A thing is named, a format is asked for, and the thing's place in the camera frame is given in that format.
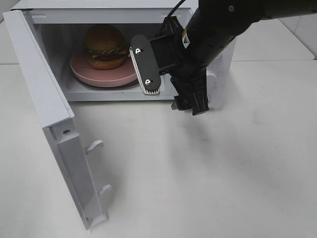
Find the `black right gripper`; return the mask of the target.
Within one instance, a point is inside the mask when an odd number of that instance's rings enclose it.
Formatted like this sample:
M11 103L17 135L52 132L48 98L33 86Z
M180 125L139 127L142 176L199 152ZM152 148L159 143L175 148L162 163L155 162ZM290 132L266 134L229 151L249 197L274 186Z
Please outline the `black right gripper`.
M177 92L173 110L192 110L197 116L209 110L207 66L211 62L211 38L179 32L150 40L160 75L169 74Z

